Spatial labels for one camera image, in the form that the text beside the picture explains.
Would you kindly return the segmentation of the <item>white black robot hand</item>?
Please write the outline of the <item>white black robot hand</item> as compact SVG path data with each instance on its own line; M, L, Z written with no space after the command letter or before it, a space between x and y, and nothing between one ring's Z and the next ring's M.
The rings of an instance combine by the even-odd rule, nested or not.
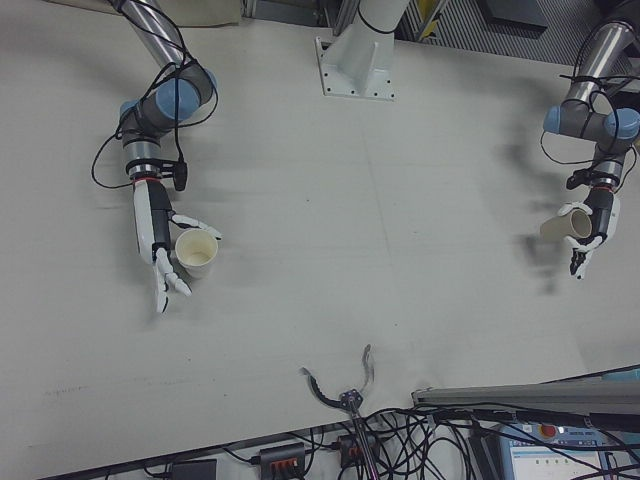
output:
M212 226L177 213L160 180L142 177L133 182L133 206L138 252L151 266L155 279L155 308L162 313L169 290L189 297L192 290L176 271L176 259L186 273L208 275L219 251L222 235Z
M582 280L585 277L595 251L615 235L620 206L620 199L612 189L593 187L583 202L565 203L558 210L558 217L566 216L574 210L583 212L591 223L591 231L586 238L564 237L572 249L569 271L576 279Z

